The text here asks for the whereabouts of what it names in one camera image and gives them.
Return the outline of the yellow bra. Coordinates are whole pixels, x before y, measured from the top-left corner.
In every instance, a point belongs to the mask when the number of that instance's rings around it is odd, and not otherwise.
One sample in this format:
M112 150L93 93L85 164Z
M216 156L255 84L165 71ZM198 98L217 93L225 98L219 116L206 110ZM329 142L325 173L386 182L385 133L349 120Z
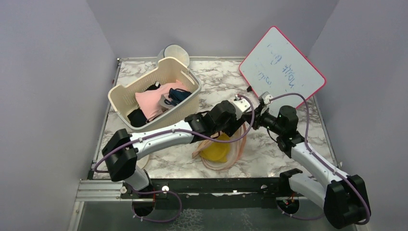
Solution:
M230 150L229 143L209 141L208 146L199 152L199 156L207 161L226 163Z

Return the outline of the floral orange laundry bag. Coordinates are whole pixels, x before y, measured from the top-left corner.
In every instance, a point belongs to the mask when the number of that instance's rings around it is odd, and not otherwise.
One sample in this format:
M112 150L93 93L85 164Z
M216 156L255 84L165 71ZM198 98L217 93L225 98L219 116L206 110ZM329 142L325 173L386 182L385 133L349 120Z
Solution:
M192 152L191 157L193 159L201 159L203 165L210 170L215 170L215 171L226 170L232 167L241 158L245 145L246 145L246 136L241 138L241 135L244 134L246 131L247 131L247 128L245 124L243 124L232 137L229 137L223 132L219 132L211 136L211 138L216 139L217 142L230 144L231 150L229 154L227 155L226 163L207 161L199 156L199 152L204 147L208 146L208 143L210 140L204 140L200 142L198 147L195 149L195 151Z

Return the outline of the cream plastic laundry basket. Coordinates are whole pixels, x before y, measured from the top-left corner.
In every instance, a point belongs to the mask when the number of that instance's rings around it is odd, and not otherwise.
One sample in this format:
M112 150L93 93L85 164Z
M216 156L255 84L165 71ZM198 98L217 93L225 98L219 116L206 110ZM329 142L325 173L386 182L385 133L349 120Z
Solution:
M187 87L187 90L191 92L191 96L174 108L164 112L152 122L139 128L132 126L128 119L128 114L137 109L139 105L135 93L144 92L149 86L156 82L163 85L177 80ZM126 86L116 85L110 89L108 99L113 110L126 126L133 131L142 132L175 124L185 117L195 114L199 108L199 94L201 89L202 84L200 80L186 65L174 57L166 57L158 61L155 69L135 81Z

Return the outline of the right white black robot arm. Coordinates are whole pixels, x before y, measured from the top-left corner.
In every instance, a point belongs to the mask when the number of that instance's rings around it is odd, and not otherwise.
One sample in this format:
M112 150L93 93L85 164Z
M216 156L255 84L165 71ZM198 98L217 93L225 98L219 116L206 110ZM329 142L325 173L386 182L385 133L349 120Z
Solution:
M242 114L253 128L264 127L277 134L279 149L300 163L312 176L298 170L281 173L278 191L285 196L300 193L323 210L328 222L341 229L351 224L366 224L371 216L364 180L358 175L349 175L320 156L297 130L298 116L291 106L280 108L277 116L257 108Z

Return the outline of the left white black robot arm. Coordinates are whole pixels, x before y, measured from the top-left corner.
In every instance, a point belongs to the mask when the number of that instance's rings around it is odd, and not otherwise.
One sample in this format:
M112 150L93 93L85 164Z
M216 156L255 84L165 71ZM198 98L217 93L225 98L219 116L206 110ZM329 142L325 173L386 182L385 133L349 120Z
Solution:
M189 115L167 127L131 134L124 128L117 130L102 149L103 157L94 171L99 173L99 165L105 163L111 181L127 181L138 197L146 197L151 193L150 178L137 167L137 161L172 146L217 141L212 138L217 133L231 136L245 122L245 115L254 116L254 106L249 100L224 100L206 113Z

